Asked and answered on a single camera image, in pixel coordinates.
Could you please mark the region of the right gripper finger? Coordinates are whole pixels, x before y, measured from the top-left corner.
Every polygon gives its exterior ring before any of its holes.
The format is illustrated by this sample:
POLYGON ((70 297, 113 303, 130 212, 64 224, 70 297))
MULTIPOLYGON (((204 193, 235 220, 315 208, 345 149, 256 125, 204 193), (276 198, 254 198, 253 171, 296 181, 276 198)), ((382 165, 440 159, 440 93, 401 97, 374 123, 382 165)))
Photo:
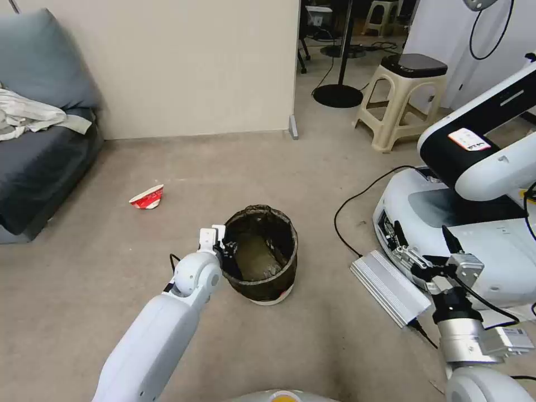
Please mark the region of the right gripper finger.
POLYGON ((435 264, 408 246, 398 246, 394 255, 405 265, 410 273, 419 279, 447 277, 445 265, 435 264))
POLYGON ((442 226, 442 234, 447 245, 449 252, 451 253, 448 261, 460 262, 465 257, 465 252, 456 236, 448 229, 447 226, 442 226))

